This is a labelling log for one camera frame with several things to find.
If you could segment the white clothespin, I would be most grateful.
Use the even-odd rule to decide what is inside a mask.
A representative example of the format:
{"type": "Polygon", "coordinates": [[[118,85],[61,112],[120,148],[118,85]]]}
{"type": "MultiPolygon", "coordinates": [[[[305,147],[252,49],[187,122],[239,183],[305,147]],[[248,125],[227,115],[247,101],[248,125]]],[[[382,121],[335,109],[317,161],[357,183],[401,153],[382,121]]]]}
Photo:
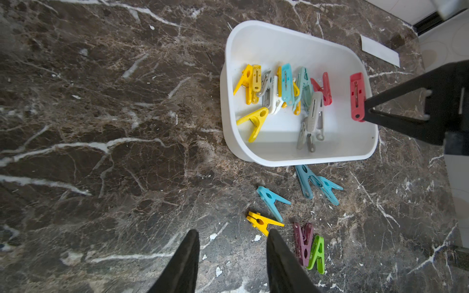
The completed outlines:
{"type": "Polygon", "coordinates": [[[271,87],[265,93],[263,98],[263,107],[269,109],[270,115],[276,115],[282,108],[283,100],[277,96],[277,77],[273,75],[271,78],[271,87]]]}

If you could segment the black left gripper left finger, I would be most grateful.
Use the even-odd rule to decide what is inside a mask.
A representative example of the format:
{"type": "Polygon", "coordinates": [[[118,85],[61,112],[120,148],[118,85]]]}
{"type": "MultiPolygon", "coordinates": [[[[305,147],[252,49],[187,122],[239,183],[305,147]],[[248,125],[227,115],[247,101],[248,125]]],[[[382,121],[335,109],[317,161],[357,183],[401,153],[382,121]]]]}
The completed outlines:
{"type": "Polygon", "coordinates": [[[194,293],[199,269],[200,240],[189,230],[148,293],[194,293]]]}

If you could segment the green clothespin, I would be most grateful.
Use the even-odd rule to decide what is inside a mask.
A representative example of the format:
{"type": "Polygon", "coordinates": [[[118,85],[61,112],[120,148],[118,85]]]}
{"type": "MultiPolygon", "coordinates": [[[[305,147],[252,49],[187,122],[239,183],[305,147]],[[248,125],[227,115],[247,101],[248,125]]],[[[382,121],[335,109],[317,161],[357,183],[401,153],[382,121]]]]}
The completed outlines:
{"type": "Polygon", "coordinates": [[[322,236],[316,235],[313,245],[311,247],[311,254],[309,259],[309,264],[307,269],[311,271],[316,265],[317,271],[324,275],[326,271],[325,266],[325,245],[324,238],[322,236]]]}

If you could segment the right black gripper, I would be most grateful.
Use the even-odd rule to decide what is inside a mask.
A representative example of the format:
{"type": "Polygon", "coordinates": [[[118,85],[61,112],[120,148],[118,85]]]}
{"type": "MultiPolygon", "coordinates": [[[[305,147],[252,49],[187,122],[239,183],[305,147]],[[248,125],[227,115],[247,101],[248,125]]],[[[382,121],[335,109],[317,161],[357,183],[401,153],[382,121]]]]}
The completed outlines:
{"type": "Polygon", "coordinates": [[[444,154],[469,154],[469,62],[447,63],[365,101],[364,120],[422,142],[442,146],[444,154]],[[428,120],[389,114],[373,108],[411,92],[425,95],[428,120]]]}

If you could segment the light blue clothespin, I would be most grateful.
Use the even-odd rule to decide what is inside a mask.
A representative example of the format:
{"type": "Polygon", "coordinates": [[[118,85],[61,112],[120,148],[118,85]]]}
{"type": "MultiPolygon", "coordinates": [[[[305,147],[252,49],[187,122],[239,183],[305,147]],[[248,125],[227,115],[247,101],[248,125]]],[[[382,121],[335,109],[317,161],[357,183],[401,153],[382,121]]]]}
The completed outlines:
{"type": "Polygon", "coordinates": [[[294,103],[293,74],[289,63],[282,66],[282,100],[287,106],[294,103]]]}

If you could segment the pale teal clothespin bottom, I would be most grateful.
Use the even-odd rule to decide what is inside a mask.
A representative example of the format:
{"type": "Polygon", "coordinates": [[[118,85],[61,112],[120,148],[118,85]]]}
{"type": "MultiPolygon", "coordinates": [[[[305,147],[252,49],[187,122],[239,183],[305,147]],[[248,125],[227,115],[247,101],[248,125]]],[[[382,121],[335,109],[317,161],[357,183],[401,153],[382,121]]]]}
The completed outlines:
{"type": "Polygon", "coordinates": [[[300,105],[309,110],[314,90],[310,82],[309,72],[305,67],[300,67],[295,82],[300,89],[300,105]]]}

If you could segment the yellow clothespin pair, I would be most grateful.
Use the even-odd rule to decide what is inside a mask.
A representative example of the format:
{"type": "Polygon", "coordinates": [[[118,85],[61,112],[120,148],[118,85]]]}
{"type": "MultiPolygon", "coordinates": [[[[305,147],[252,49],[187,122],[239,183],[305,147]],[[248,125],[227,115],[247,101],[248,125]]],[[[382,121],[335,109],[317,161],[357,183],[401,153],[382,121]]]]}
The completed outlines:
{"type": "Polygon", "coordinates": [[[262,126],[264,125],[268,115],[269,115],[269,109],[267,107],[261,107],[258,110],[251,112],[236,121],[237,126],[245,122],[250,122],[251,124],[253,124],[254,128],[248,139],[249,143],[253,143],[254,141],[256,141],[256,138],[258,137],[260,130],[262,126]]]}

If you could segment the grey clothespin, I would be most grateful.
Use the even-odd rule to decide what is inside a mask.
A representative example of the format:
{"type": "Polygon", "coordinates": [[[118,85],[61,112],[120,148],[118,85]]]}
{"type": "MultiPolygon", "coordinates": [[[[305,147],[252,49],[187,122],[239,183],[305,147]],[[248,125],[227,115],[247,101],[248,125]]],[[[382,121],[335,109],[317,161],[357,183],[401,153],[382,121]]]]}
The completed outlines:
{"type": "Polygon", "coordinates": [[[300,127],[297,149],[307,147],[308,151],[314,153],[315,141],[324,141],[324,100],[322,92],[314,92],[307,116],[303,119],[300,127]]]}
{"type": "Polygon", "coordinates": [[[263,79],[261,81],[261,90],[256,94],[257,97],[261,98],[265,95],[266,91],[271,87],[272,72],[268,70],[263,73],[263,79]]]}

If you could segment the red clothespin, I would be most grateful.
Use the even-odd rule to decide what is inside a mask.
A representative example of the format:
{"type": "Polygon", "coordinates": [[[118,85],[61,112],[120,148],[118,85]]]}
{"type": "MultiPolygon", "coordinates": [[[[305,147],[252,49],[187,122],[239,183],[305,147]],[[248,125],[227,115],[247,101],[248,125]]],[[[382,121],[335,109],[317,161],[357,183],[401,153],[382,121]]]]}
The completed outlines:
{"type": "Polygon", "coordinates": [[[321,92],[323,96],[323,103],[325,106],[330,106],[332,104],[332,93],[329,82],[329,75],[327,72],[324,72],[322,75],[323,86],[320,86],[313,78],[310,78],[311,85],[315,92],[321,92]]]}
{"type": "Polygon", "coordinates": [[[351,117],[356,122],[364,122],[366,91],[363,73],[350,76],[351,117]]]}

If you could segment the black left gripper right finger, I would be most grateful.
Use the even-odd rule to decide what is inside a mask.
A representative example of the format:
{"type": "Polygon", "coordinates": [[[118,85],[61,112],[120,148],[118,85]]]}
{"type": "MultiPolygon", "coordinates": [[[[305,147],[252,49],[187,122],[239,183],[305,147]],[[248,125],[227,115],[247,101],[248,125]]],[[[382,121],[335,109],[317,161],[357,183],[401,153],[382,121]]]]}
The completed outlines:
{"type": "Polygon", "coordinates": [[[275,229],[272,229],[267,237],[266,259],[271,293],[320,292],[275,229]]]}

